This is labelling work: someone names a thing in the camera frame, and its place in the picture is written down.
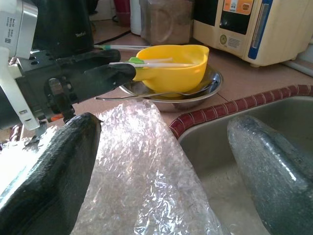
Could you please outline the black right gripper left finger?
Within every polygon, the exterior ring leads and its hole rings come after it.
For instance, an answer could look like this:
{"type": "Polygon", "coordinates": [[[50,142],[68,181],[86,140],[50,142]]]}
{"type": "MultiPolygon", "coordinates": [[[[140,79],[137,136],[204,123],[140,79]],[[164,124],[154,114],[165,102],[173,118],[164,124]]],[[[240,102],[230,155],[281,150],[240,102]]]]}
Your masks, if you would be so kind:
{"type": "Polygon", "coordinates": [[[51,138],[37,162],[15,177],[0,197],[3,235],[68,235],[90,184],[101,122],[73,117],[51,138]]]}

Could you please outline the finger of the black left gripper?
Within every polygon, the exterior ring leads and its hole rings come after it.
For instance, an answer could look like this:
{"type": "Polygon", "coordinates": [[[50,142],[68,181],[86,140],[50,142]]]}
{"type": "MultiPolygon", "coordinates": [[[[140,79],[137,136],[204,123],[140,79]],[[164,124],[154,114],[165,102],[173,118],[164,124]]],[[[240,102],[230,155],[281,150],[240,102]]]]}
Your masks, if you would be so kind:
{"type": "Polygon", "coordinates": [[[57,71],[86,71],[107,65],[111,62],[119,62],[121,54],[116,49],[92,50],[85,53],[59,58],[56,60],[57,71]]]}
{"type": "Polygon", "coordinates": [[[74,93],[79,101],[85,101],[131,82],[135,75],[135,68],[129,64],[103,65],[86,70],[73,79],[74,93]]]}

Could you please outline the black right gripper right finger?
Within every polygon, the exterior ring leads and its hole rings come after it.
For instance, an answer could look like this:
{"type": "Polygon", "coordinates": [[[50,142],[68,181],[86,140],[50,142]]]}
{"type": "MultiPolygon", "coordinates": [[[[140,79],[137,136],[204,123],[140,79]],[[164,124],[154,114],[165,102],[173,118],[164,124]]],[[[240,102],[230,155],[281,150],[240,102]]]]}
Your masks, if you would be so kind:
{"type": "Polygon", "coordinates": [[[311,235],[312,156],[253,116],[233,118],[227,125],[227,137],[267,231],[271,235],[311,235]]]}

